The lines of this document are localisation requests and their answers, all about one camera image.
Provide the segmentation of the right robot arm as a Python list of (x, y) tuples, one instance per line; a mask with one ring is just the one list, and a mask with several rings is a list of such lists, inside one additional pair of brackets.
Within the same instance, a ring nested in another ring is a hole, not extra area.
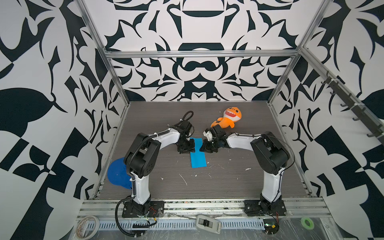
[(261, 204), (265, 211), (275, 208), (282, 200), (281, 185), (283, 172), (288, 168), (290, 146), (272, 132), (263, 134), (227, 134), (220, 126), (214, 126), (203, 132), (205, 139), (201, 152), (216, 153), (220, 148), (252, 151), (264, 171), (264, 185)]

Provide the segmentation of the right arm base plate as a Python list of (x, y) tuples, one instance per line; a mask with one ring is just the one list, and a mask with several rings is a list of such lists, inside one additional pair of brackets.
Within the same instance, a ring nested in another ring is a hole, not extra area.
[(272, 215), (273, 217), (285, 216), (287, 208), (283, 200), (277, 200), (273, 203), (267, 200), (245, 200), (244, 212), (247, 216)]

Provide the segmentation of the blue square paper sheet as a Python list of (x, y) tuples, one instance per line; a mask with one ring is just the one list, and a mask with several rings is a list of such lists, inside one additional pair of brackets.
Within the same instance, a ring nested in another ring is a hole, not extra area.
[(192, 138), (195, 141), (195, 152), (190, 153), (191, 156), (191, 167), (192, 168), (203, 168), (207, 166), (205, 153), (200, 151), (203, 146), (203, 139)]

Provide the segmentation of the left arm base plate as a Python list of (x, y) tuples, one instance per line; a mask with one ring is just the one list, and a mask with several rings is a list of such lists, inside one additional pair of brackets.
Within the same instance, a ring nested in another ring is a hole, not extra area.
[(124, 203), (123, 218), (150, 217), (154, 218), (164, 213), (164, 201), (147, 201), (143, 205), (135, 201), (127, 201)]

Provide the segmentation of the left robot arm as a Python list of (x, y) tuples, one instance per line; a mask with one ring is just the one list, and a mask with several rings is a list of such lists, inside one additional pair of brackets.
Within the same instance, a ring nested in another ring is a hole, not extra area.
[(124, 157), (127, 174), (133, 182), (131, 202), (134, 206), (146, 208), (151, 201), (149, 175), (156, 165), (160, 150), (176, 145), (179, 154), (195, 152), (195, 140), (191, 138), (194, 127), (189, 122), (193, 115), (193, 111), (188, 111), (178, 123), (168, 126), (164, 131), (151, 135), (139, 133), (136, 136)]

